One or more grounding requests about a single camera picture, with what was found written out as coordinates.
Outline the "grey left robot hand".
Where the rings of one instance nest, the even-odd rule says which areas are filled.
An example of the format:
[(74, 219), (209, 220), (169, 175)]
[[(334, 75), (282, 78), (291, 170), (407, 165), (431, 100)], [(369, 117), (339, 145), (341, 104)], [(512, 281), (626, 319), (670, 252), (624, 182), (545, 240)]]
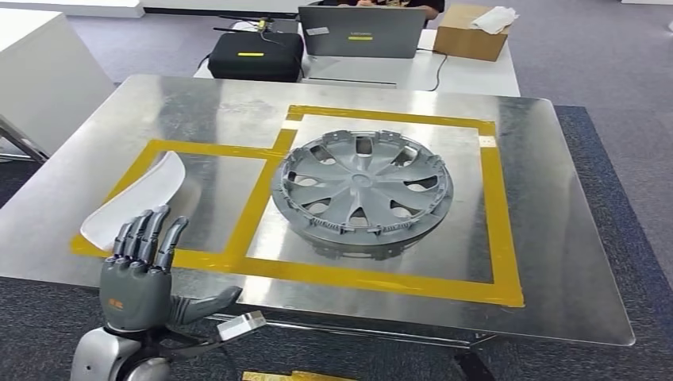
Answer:
[(102, 265), (99, 298), (106, 324), (117, 332), (140, 332), (166, 325), (186, 325), (215, 314), (237, 301), (242, 288), (226, 287), (207, 298), (173, 295), (175, 248), (189, 224), (178, 217), (160, 232), (171, 208), (144, 210), (118, 230), (112, 254)]

